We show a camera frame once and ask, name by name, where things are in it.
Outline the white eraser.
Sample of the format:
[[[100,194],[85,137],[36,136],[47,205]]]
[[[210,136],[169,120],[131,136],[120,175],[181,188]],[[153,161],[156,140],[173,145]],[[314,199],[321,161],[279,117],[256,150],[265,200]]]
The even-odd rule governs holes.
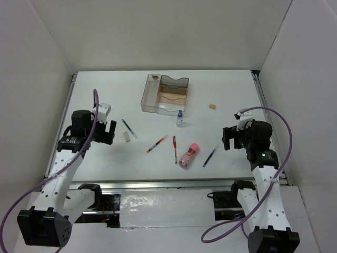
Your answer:
[[[125,142],[130,142],[130,141],[131,141],[128,132],[125,131],[125,132],[123,133],[123,136],[124,136]]]

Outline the small blue capped bottle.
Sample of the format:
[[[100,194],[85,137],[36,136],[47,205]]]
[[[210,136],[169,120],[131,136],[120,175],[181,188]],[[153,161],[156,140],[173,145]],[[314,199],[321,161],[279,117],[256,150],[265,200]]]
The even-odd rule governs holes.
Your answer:
[[[183,111],[182,110],[179,110],[177,113],[176,126],[177,127],[183,126]]]

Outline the red gel pen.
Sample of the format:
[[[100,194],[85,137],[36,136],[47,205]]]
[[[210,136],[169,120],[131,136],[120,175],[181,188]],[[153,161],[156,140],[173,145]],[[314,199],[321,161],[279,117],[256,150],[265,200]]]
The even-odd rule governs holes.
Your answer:
[[[177,164],[177,145],[176,145],[176,136],[173,136],[173,147],[174,147],[174,158],[175,164]]]

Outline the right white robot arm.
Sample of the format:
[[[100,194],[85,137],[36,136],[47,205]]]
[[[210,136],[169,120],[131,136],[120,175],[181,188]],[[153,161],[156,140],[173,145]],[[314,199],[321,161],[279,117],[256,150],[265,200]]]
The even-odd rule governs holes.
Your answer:
[[[249,225],[249,252],[295,252],[300,244],[298,232],[291,229],[284,211],[277,154],[270,148],[272,127],[263,121],[249,120],[239,126],[223,128],[222,142],[230,149],[244,148],[254,182],[236,180],[230,201],[242,207]]]

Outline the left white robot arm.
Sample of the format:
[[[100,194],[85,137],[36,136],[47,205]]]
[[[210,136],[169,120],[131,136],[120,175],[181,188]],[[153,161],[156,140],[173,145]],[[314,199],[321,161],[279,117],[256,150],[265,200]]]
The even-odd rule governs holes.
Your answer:
[[[28,210],[17,216],[18,226],[29,246],[63,248],[68,243],[74,222],[90,208],[104,204],[101,187],[84,183],[70,191],[75,172],[84,160],[91,142],[113,143],[116,122],[107,123],[111,111],[108,104],[89,110],[77,110],[71,115],[71,125],[57,144],[54,165],[48,182]]]

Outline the red pen clear cap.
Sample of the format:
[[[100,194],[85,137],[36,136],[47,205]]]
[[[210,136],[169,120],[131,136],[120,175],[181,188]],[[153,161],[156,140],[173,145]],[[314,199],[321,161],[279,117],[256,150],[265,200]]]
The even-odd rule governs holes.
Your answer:
[[[165,139],[169,137],[168,134],[163,136],[161,139],[159,139],[155,144],[153,144],[146,152],[150,153],[155,147],[157,147],[160,143],[162,143]]]

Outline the dark blue pen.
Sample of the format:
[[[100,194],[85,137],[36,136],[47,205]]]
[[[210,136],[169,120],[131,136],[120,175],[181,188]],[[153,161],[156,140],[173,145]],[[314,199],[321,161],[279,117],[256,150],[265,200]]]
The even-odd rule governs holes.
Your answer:
[[[208,158],[205,160],[205,162],[203,163],[203,167],[205,168],[208,164],[208,162],[210,161],[210,159],[212,158],[212,156],[215,154],[215,152],[218,150],[219,146],[216,145],[214,147],[214,149],[212,150],[212,152],[210,153],[210,155],[208,156]]]

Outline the pink capped crayon bottle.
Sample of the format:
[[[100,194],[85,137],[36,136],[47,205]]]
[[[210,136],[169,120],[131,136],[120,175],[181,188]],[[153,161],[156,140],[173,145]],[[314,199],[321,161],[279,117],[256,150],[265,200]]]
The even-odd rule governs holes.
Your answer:
[[[183,168],[187,169],[191,162],[193,161],[194,156],[199,150],[199,146],[196,143],[192,143],[187,152],[182,155],[182,157],[178,161],[178,165]]]

